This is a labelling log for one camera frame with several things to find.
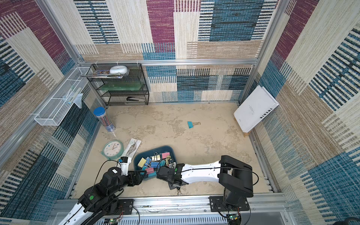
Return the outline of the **teal plastic storage box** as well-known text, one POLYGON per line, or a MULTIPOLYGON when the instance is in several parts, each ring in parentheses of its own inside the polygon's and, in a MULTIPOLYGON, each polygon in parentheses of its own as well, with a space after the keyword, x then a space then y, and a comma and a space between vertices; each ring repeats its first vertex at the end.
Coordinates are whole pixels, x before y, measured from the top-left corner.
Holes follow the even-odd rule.
POLYGON ((176 160, 176 157, 175 157, 175 153, 173 151, 173 149, 170 147, 170 146, 162 146, 162 147, 158 147, 158 148, 155 148, 155 149, 152 149, 152 150, 149 150, 149 151, 145 151, 145 152, 142 152, 142 153, 139 153, 135 156, 135 158, 133 159, 133 164, 134 164, 134 169, 136 171, 140 171, 140 172, 145 172, 145 177, 144 179, 145 180, 148 180, 148 179, 151 179, 151 178, 155 178, 155 177, 151 177, 151 178, 148 178, 148 174, 146 174, 146 171, 145 169, 146 168, 150 168, 150 167, 147 167, 146 165, 143 167, 143 168, 140 168, 137 166, 137 164, 139 163, 139 161, 141 160, 141 158, 147 158, 147 157, 150 157, 152 158, 152 156, 155 156, 155 155, 160 155, 162 153, 165 153, 165 152, 169 152, 170 153, 170 157, 172 159, 172 164, 169 164, 169 165, 166 165, 166 160, 165 158, 162 159, 161 157, 161 160, 160 160, 160 167, 162 166, 169 166, 170 168, 174 168, 177 164, 177 160, 176 160))

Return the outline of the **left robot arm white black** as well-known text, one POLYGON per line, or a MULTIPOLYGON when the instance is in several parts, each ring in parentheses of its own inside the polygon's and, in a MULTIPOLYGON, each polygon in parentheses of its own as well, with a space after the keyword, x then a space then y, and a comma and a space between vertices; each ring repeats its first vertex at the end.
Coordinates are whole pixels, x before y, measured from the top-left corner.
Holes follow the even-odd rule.
POLYGON ((60 225, 93 225, 104 216, 117 216, 118 222, 133 211, 133 199, 121 200, 124 188, 140 185, 146 171, 130 171, 127 175, 119 167, 103 174, 99 183, 85 190, 60 225))

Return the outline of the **yellow binder clip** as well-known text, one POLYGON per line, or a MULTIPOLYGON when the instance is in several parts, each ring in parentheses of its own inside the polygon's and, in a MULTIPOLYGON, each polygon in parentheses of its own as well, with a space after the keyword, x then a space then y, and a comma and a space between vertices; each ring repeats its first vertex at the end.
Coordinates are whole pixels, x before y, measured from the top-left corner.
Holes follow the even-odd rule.
POLYGON ((161 160, 161 156, 160 155, 152 156, 151 160, 154 161, 154 162, 159 162, 161 160))
POLYGON ((169 164, 172 164, 172 163, 173 163, 170 156, 169 156, 169 157, 166 157, 165 160, 166 160, 166 165, 169 165, 169 164))
POLYGON ((140 168, 143 168, 146 163, 147 163, 147 160, 145 158, 141 158, 141 160, 139 161, 137 166, 140 167, 140 168))

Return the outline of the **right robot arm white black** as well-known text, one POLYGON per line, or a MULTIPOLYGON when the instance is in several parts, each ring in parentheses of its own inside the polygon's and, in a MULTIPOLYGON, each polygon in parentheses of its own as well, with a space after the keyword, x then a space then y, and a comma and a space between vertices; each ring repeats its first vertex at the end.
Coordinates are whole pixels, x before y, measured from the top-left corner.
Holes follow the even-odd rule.
POLYGON ((219 207, 248 211, 248 198, 254 196, 253 169, 250 165, 231 156, 202 165, 177 164, 176 167, 161 166, 157 179, 166 181, 171 189, 197 182, 215 182, 224 187, 223 200, 219 207))

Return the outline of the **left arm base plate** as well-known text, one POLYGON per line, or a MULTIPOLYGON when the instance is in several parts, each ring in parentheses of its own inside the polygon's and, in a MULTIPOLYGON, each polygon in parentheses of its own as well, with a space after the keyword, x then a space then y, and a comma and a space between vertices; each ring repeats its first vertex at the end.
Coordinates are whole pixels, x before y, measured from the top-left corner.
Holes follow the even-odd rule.
POLYGON ((115 211, 112 213, 113 216, 117 215, 131 215, 132 206, 134 199, 118 199, 115 207, 115 211))

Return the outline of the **pink binder clip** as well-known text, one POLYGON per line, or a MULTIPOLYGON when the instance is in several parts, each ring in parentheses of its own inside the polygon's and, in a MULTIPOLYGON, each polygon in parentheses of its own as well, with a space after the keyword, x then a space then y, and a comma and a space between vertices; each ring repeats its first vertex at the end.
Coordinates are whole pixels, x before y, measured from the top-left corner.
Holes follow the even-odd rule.
POLYGON ((170 153, 169 152, 162 153, 161 157, 162 157, 162 159, 170 157, 170 153))
POLYGON ((150 168, 146 168, 146 169, 145 169, 145 171, 146 171, 146 174, 152 174, 152 173, 155 173, 155 170, 154 170, 154 168, 152 168, 152 167, 150 167, 150 168))

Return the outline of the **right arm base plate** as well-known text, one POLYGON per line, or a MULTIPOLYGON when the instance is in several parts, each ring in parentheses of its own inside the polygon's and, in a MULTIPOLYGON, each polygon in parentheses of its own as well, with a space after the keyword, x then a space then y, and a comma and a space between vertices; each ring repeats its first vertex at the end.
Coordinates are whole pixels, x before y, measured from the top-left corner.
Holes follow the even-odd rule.
POLYGON ((223 196, 209 197, 211 212, 249 211, 250 207, 246 198, 235 199, 234 202, 226 201, 223 196))

